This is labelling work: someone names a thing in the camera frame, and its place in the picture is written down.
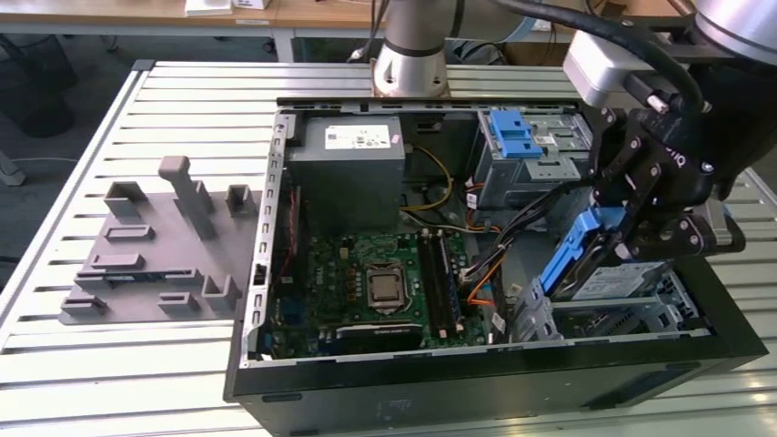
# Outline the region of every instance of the power supply label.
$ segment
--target power supply label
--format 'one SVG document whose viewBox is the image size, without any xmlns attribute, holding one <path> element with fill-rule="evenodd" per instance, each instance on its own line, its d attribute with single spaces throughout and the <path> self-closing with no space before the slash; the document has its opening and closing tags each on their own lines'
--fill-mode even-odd
<svg viewBox="0 0 777 437">
<path fill-rule="evenodd" d="M 387 125 L 347 125 L 327 127 L 327 149 L 391 148 Z"/>
</svg>

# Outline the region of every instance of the motherboard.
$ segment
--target motherboard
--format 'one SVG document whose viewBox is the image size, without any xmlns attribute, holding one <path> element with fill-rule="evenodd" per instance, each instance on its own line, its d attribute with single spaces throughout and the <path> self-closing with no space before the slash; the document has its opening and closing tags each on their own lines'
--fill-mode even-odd
<svg viewBox="0 0 777 437">
<path fill-rule="evenodd" d="M 304 292 L 276 304 L 276 358 L 484 344 L 458 283 L 467 265 L 458 233 L 314 237 Z"/>
</svg>

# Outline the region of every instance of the yellow wire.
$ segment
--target yellow wire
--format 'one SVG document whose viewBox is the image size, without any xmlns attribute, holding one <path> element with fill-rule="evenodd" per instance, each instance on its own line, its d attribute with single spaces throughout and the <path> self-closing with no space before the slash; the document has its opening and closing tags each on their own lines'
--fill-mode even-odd
<svg viewBox="0 0 777 437">
<path fill-rule="evenodd" d="M 446 167 L 444 163 L 442 162 L 440 159 L 438 159 L 435 155 L 432 155 L 432 152 L 430 152 L 427 149 L 419 146 L 415 146 L 415 148 L 418 148 L 422 152 L 424 152 L 430 156 L 432 161 L 435 161 L 435 164 L 438 164 L 438 166 L 443 170 L 446 174 L 446 180 L 448 181 L 448 189 L 446 190 L 446 195 L 443 196 L 443 198 L 438 200 L 435 203 L 430 203 L 428 205 L 416 205 L 412 207 L 402 207 L 400 210 L 403 211 L 423 211 L 427 209 L 435 209 L 439 206 L 442 206 L 442 204 L 446 203 L 446 201 L 448 201 L 448 199 L 451 198 L 451 193 L 454 192 L 454 179 L 451 178 L 451 172 L 448 171 L 448 168 Z"/>
</svg>

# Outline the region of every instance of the green motherboard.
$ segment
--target green motherboard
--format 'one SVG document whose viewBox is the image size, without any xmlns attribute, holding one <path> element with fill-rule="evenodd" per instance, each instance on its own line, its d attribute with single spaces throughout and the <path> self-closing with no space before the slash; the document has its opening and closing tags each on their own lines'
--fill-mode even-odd
<svg viewBox="0 0 777 437">
<path fill-rule="evenodd" d="M 359 325 L 420 325 L 422 350 L 484 344 L 478 308 L 463 309 L 463 330 L 455 335 L 442 338 L 431 327 L 419 238 L 418 234 L 359 234 L 311 240 L 306 293 L 283 298 L 278 305 L 283 320 L 274 333 L 278 358 L 331 355 L 327 344 L 334 330 Z M 468 264 L 464 240 L 458 233 L 443 238 L 456 275 Z"/>
</svg>

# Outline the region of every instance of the ram slot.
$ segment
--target ram slot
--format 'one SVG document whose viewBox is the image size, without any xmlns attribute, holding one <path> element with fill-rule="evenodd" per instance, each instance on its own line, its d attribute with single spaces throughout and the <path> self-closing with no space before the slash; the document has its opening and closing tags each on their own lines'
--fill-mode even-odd
<svg viewBox="0 0 777 437">
<path fill-rule="evenodd" d="M 432 333 L 442 339 L 451 337 L 460 329 L 460 308 L 458 306 L 456 278 L 447 258 L 444 238 L 424 230 L 418 238 L 418 254 L 422 268 L 427 309 Z"/>
<path fill-rule="evenodd" d="M 456 332 L 462 332 L 464 331 L 464 326 L 462 325 L 462 307 L 459 306 L 459 282 L 458 275 L 454 273 L 454 265 L 451 264 L 451 250 L 448 250 L 448 245 L 446 244 L 443 231 L 439 231 L 435 238 L 435 245 L 438 246 L 436 251 L 440 253 L 440 258 L 443 260 L 443 286 L 448 294 L 448 304 L 454 314 L 455 329 Z"/>
</svg>

